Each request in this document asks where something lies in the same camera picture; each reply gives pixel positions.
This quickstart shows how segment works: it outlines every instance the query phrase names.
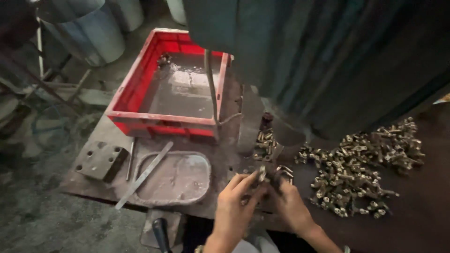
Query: gray barrel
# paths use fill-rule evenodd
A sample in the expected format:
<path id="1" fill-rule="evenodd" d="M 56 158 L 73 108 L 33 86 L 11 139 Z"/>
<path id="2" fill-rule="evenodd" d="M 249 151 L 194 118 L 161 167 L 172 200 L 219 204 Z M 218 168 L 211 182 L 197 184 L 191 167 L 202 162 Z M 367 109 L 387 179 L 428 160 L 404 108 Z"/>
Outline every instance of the gray barrel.
<path id="1" fill-rule="evenodd" d="M 144 12 L 139 0 L 107 0 L 106 2 L 122 31 L 133 31 L 144 21 Z"/>
<path id="2" fill-rule="evenodd" d="M 91 66 L 115 61 L 125 50 L 105 0 L 49 0 L 39 6 L 37 14 L 72 55 Z"/>

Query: concrete floor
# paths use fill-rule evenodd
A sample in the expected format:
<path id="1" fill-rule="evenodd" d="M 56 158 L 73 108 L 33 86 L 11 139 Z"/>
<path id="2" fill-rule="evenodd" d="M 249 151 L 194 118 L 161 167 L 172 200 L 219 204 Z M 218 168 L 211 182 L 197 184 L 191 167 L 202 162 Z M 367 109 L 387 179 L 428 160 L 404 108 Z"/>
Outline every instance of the concrete floor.
<path id="1" fill-rule="evenodd" d="M 106 81 L 109 90 L 120 85 L 153 28 L 186 29 L 171 19 L 164 1 L 142 4 L 145 21 L 140 28 L 125 35 L 125 53 L 117 61 L 94 70 Z M 76 66 L 86 65 L 71 60 L 66 73 L 71 77 L 76 77 L 77 71 L 82 73 Z M 87 81 L 90 88 L 99 87 L 95 79 Z M 78 129 L 77 138 L 71 138 L 68 145 L 55 153 L 42 152 L 33 143 L 30 124 L 31 120 L 27 119 L 8 142 L 1 144 L 1 252 L 159 252 L 139 242 L 144 213 L 117 211 L 107 204 L 58 192 L 60 181 L 95 121 Z"/>

